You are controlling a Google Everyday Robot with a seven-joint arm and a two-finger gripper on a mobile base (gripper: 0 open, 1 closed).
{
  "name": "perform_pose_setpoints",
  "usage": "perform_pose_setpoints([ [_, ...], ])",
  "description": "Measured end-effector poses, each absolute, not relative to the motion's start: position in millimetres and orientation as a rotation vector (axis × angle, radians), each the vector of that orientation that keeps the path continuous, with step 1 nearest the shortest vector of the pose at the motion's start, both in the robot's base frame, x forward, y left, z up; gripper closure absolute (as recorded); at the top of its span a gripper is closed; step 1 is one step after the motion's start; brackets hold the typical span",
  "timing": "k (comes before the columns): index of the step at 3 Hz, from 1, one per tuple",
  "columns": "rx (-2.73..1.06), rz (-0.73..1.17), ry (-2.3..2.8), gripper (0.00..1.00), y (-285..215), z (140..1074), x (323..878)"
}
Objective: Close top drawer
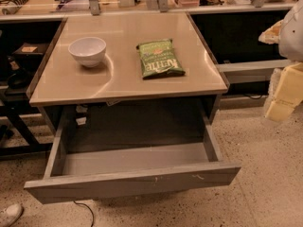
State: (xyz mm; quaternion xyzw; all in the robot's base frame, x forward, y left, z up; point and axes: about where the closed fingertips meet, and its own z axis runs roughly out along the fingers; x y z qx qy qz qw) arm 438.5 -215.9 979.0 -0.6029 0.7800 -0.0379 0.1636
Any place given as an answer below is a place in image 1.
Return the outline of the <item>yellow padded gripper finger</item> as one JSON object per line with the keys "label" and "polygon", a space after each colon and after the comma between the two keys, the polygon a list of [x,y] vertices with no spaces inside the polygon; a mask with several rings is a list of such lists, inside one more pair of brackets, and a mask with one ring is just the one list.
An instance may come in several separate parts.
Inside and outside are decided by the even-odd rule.
{"label": "yellow padded gripper finger", "polygon": [[276,68],[270,79],[268,94],[264,117],[275,122],[286,120],[303,101],[303,63]]}

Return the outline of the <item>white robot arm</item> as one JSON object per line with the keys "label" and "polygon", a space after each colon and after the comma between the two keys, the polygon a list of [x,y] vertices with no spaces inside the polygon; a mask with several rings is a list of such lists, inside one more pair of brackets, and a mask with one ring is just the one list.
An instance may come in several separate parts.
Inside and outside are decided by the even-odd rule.
{"label": "white robot arm", "polygon": [[303,0],[286,14],[279,31],[279,54],[292,61],[271,76],[264,117],[282,122],[303,101]]}

